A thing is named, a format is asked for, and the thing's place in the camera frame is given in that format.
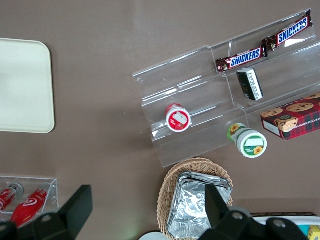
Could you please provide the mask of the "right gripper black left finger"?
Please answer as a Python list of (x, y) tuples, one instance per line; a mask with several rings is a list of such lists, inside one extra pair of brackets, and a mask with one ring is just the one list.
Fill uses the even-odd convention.
[(93, 211), (91, 185), (82, 185), (58, 212), (39, 216), (18, 228), (11, 221), (0, 224), (2, 240), (75, 240)]

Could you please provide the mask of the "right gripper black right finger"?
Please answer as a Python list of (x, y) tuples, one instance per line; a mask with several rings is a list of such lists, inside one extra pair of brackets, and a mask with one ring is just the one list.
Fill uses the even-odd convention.
[(205, 210), (211, 225), (201, 240), (306, 240), (300, 228), (285, 218), (257, 222), (242, 208), (231, 210), (214, 185), (205, 186)]

